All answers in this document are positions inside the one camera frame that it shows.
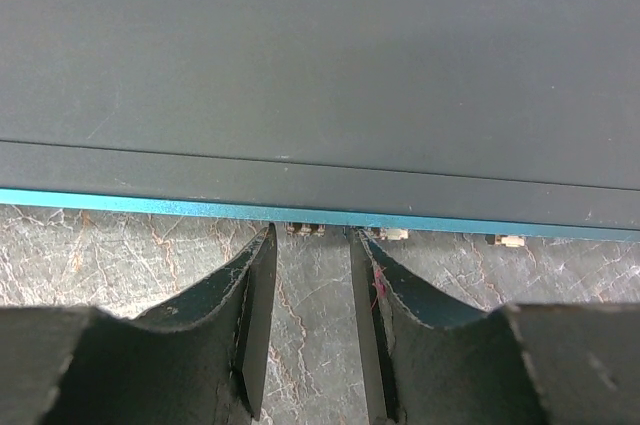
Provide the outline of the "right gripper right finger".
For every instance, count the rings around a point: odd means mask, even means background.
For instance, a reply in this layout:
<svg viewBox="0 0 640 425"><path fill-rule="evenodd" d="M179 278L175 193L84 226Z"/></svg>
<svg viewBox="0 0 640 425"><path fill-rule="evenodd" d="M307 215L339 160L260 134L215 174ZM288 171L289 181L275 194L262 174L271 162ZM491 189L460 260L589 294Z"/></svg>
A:
<svg viewBox="0 0 640 425"><path fill-rule="evenodd" d="M544 423L504 312L440 291L361 229L349 246L369 423Z"/></svg>

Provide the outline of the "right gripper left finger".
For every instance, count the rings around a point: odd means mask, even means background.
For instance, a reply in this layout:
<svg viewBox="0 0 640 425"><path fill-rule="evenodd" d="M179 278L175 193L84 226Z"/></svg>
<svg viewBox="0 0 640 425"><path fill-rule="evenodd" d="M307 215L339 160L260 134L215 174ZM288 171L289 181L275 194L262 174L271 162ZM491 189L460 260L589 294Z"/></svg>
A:
<svg viewBox="0 0 640 425"><path fill-rule="evenodd" d="M261 417L277 267L274 225L138 317L93 311L47 424L251 424Z"/></svg>

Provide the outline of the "dark blue network switch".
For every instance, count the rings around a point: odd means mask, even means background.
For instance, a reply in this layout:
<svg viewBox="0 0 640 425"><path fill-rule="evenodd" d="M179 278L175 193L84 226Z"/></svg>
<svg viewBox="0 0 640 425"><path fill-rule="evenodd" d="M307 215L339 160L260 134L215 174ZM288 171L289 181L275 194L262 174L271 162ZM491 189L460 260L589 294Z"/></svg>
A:
<svg viewBox="0 0 640 425"><path fill-rule="evenodd" d="M1 199L639 237L639 0L1 0Z"/></svg>

